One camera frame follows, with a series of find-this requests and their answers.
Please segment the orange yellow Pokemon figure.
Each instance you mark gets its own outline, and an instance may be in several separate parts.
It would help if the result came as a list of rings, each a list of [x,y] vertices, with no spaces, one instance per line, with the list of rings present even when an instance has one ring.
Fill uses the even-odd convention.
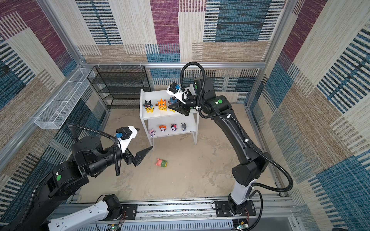
[[[158,107],[158,109],[159,109],[160,111],[167,111],[166,100],[164,100],[164,99],[160,99],[160,100],[157,102],[156,106]]]

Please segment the grey hood Doraemon figure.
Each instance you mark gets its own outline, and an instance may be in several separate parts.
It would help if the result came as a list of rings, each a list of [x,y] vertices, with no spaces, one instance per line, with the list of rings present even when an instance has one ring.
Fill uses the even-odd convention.
[[[182,129],[182,131],[186,131],[187,130],[186,123],[181,123],[181,129]]]

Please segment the orange crab hood Doraemon figure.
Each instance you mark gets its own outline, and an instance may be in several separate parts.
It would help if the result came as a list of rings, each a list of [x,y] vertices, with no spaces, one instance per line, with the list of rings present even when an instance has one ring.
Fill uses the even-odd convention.
[[[167,130],[167,127],[165,125],[160,125],[159,129],[161,132],[165,132]]]

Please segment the pink hood Doraemon figure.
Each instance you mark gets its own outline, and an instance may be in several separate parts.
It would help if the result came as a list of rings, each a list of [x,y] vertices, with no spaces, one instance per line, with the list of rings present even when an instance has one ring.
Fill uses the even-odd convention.
[[[150,135],[151,137],[154,137],[154,136],[155,136],[155,133],[156,133],[156,131],[155,131],[154,129],[151,129],[151,130],[149,131],[149,135]]]

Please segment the black blue Luxray figure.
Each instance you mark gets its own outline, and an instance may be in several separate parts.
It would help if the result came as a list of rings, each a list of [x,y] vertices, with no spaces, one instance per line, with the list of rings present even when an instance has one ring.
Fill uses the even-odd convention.
[[[154,112],[154,106],[151,103],[151,100],[149,100],[149,101],[145,100],[144,108],[145,108],[147,113],[153,113]]]

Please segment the blue hood Pikachu figure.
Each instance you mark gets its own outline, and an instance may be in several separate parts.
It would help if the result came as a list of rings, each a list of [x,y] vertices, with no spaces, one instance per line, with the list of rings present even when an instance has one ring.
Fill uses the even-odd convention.
[[[168,109],[170,110],[170,111],[172,111],[172,112],[176,112],[175,110],[173,110],[173,109],[171,109],[170,108],[170,106],[172,105],[172,104],[174,104],[174,103],[176,103],[178,100],[177,100],[177,98],[176,97],[171,97],[170,99],[169,99],[169,101],[168,101]]]

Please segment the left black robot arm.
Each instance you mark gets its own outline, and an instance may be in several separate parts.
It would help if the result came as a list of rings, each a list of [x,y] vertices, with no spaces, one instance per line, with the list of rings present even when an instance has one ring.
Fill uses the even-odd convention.
[[[70,124],[68,129],[75,143],[71,156],[57,165],[39,181],[27,206],[2,231],[72,231],[93,221],[122,219],[127,212],[114,194],[95,205],[62,218],[49,219],[54,210],[89,183],[89,177],[99,176],[109,166],[120,175],[122,161],[138,166],[153,149],[151,146],[133,156],[128,146],[138,129],[121,127],[115,135],[85,126]]]

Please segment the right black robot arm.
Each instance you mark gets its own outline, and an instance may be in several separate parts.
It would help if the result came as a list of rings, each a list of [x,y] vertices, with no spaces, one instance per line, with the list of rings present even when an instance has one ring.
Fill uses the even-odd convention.
[[[201,71],[200,77],[194,79],[194,94],[185,89],[183,81],[185,70],[190,66],[196,66]],[[235,184],[227,201],[229,213],[232,216],[238,216],[245,212],[255,193],[254,187],[261,187],[273,192],[288,192],[293,188],[293,179],[288,171],[275,162],[269,152],[262,152],[257,147],[238,121],[228,99],[223,95],[216,95],[212,81],[206,76],[205,69],[200,63],[186,63],[180,72],[180,84],[172,83],[167,88],[167,93],[177,99],[176,103],[169,106],[170,109],[185,116],[188,116],[190,111],[194,109],[201,118],[211,119],[222,130],[234,148],[240,163],[232,168]],[[257,182],[268,164],[272,164],[287,178],[288,185],[286,187],[277,188]]]

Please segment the white two-tier shelf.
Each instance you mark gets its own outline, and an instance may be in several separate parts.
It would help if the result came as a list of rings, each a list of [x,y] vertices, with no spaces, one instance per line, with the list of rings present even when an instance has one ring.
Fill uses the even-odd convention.
[[[172,112],[169,109],[167,111],[160,111],[156,106],[154,107],[153,113],[147,113],[144,108],[145,100],[151,100],[151,103],[155,105],[160,99],[169,100],[170,95],[167,94],[166,90],[150,91],[145,92],[140,90],[140,119],[143,124],[146,136],[151,146],[154,146],[156,138],[164,138],[182,134],[192,134],[194,144],[198,141],[198,125],[199,115],[196,110],[192,109],[189,116],[182,115],[177,112]],[[187,130],[182,131],[181,123],[186,123]],[[171,124],[177,125],[177,131],[171,130]],[[165,125],[167,130],[161,132],[159,129],[160,125]],[[149,131],[154,129],[156,131],[155,136],[151,137]]]

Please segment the pink green cactus figure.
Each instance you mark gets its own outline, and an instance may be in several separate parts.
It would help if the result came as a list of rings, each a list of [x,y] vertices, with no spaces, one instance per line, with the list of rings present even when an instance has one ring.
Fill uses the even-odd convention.
[[[158,158],[155,165],[158,167],[167,167],[168,162],[166,160]]]

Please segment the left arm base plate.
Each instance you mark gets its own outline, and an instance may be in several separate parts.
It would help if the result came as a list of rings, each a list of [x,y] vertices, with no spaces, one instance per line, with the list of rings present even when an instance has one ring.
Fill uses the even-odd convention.
[[[138,204],[122,204],[109,212],[107,219],[123,222],[135,220]]]

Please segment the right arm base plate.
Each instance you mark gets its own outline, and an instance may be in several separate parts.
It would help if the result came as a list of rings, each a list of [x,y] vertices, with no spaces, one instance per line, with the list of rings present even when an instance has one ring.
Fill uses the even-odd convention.
[[[241,205],[236,205],[233,201],[216,200],[212,202],[211,207],[216,211],[217,217],[256,216],[256,210],[252,200],[247,200]]]

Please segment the aluminium mounting rail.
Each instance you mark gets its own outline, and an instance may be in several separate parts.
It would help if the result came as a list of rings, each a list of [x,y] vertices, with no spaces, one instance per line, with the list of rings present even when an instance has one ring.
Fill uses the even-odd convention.
[[[231,231],[242,222],[255,231],[303,231],[293,200],[277,194],[255,195],[252,206],[239,216],[221,207],[225,197],[134,201],[136,209],[121,228],[114,221],[83,225],[82,231]]]

